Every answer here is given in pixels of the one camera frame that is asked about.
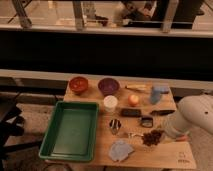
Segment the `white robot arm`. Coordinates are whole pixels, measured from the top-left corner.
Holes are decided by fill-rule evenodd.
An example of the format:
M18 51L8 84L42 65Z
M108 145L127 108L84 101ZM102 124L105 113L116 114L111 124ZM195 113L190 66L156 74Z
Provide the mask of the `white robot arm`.
M177 141L186 136L193 126L213 135L213 96L196 95L182 98L177 110L165 117L161 124L163 142Z

